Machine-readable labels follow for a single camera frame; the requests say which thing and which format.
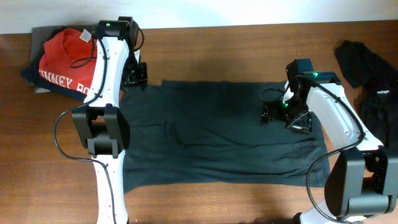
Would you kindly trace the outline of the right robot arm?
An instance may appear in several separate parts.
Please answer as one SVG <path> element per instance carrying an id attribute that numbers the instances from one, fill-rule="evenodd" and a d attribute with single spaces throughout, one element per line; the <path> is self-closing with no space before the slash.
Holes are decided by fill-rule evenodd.
<path id="1" fill-rule="evenodd" d="M 315 116 L 329 137 L 334 151 L 316 159 L 310 176 L 322 160 L 337 155 L 325 186 L 325 198 L 293 217 L 294 223 L 362 223 L 391 213 L 397 206 L 397 150 L 375 137 L 360 120 L 346 98 L 335 72 L 315 71 L 310 59 L 295 59 L 285 68 L 287 82 L 280 95 L 265 100 L 261 122 L 277 121 L 297 133 L 312 132 Z"/>

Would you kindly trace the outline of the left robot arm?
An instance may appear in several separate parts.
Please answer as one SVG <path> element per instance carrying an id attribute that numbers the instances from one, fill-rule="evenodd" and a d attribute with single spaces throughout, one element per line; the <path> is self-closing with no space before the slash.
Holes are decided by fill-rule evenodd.
<path id="1" fill-rule="evenodd" d="M 97 223 L 128 223 L 124 202 L 123 162 L 131 130 L 119 107 L 124 87 L 146 85 L 137 38 L 143 35 L 132 17 L 99 21 L 95 29 L 97 59 L 83 105 L 72 119 L 93 164 L 98 193 Z"/>

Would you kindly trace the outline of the dark green t-shirt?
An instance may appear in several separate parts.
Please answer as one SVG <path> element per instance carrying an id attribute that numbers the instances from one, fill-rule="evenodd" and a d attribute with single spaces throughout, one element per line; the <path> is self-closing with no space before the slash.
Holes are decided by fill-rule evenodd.
<path id="1" fill-rule="evenodd" d="M 319 120 L 312 132 L 261 123 L 262 101 L 283 83 L 179 82 L 130 87 L 120 109 L 131 141 L 124 191 L 148 185 L 229 182 L 321 187 L 330 173 Z"/>

